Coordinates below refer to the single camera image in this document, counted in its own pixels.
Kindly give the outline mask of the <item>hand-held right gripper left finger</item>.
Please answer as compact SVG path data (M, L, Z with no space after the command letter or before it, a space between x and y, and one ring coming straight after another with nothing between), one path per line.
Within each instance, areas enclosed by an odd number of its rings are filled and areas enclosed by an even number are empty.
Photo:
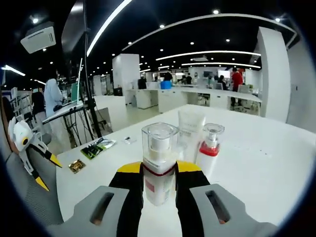
M48 226L52 237L135 237L143 208L141 162L119 168L108 186L100 186L74 207L60 225Z

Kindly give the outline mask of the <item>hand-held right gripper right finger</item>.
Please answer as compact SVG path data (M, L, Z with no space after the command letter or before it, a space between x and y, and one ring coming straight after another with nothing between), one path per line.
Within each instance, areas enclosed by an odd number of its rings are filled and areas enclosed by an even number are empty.
M271 237L277 228L246 213L245 204L218 184L210 184L194 163L178 160L176 207L184 237Z

